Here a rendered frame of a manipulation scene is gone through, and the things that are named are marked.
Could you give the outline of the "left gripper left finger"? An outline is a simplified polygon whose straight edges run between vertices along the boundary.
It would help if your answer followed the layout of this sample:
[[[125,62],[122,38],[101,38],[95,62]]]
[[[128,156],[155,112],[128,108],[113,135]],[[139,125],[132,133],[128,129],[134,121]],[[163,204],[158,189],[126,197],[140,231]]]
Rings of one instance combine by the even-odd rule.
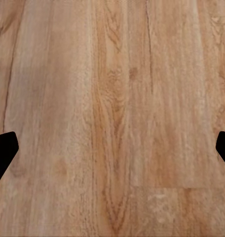
[[[0,179],[18,150],[18,140],[14,131],[0,135]]]

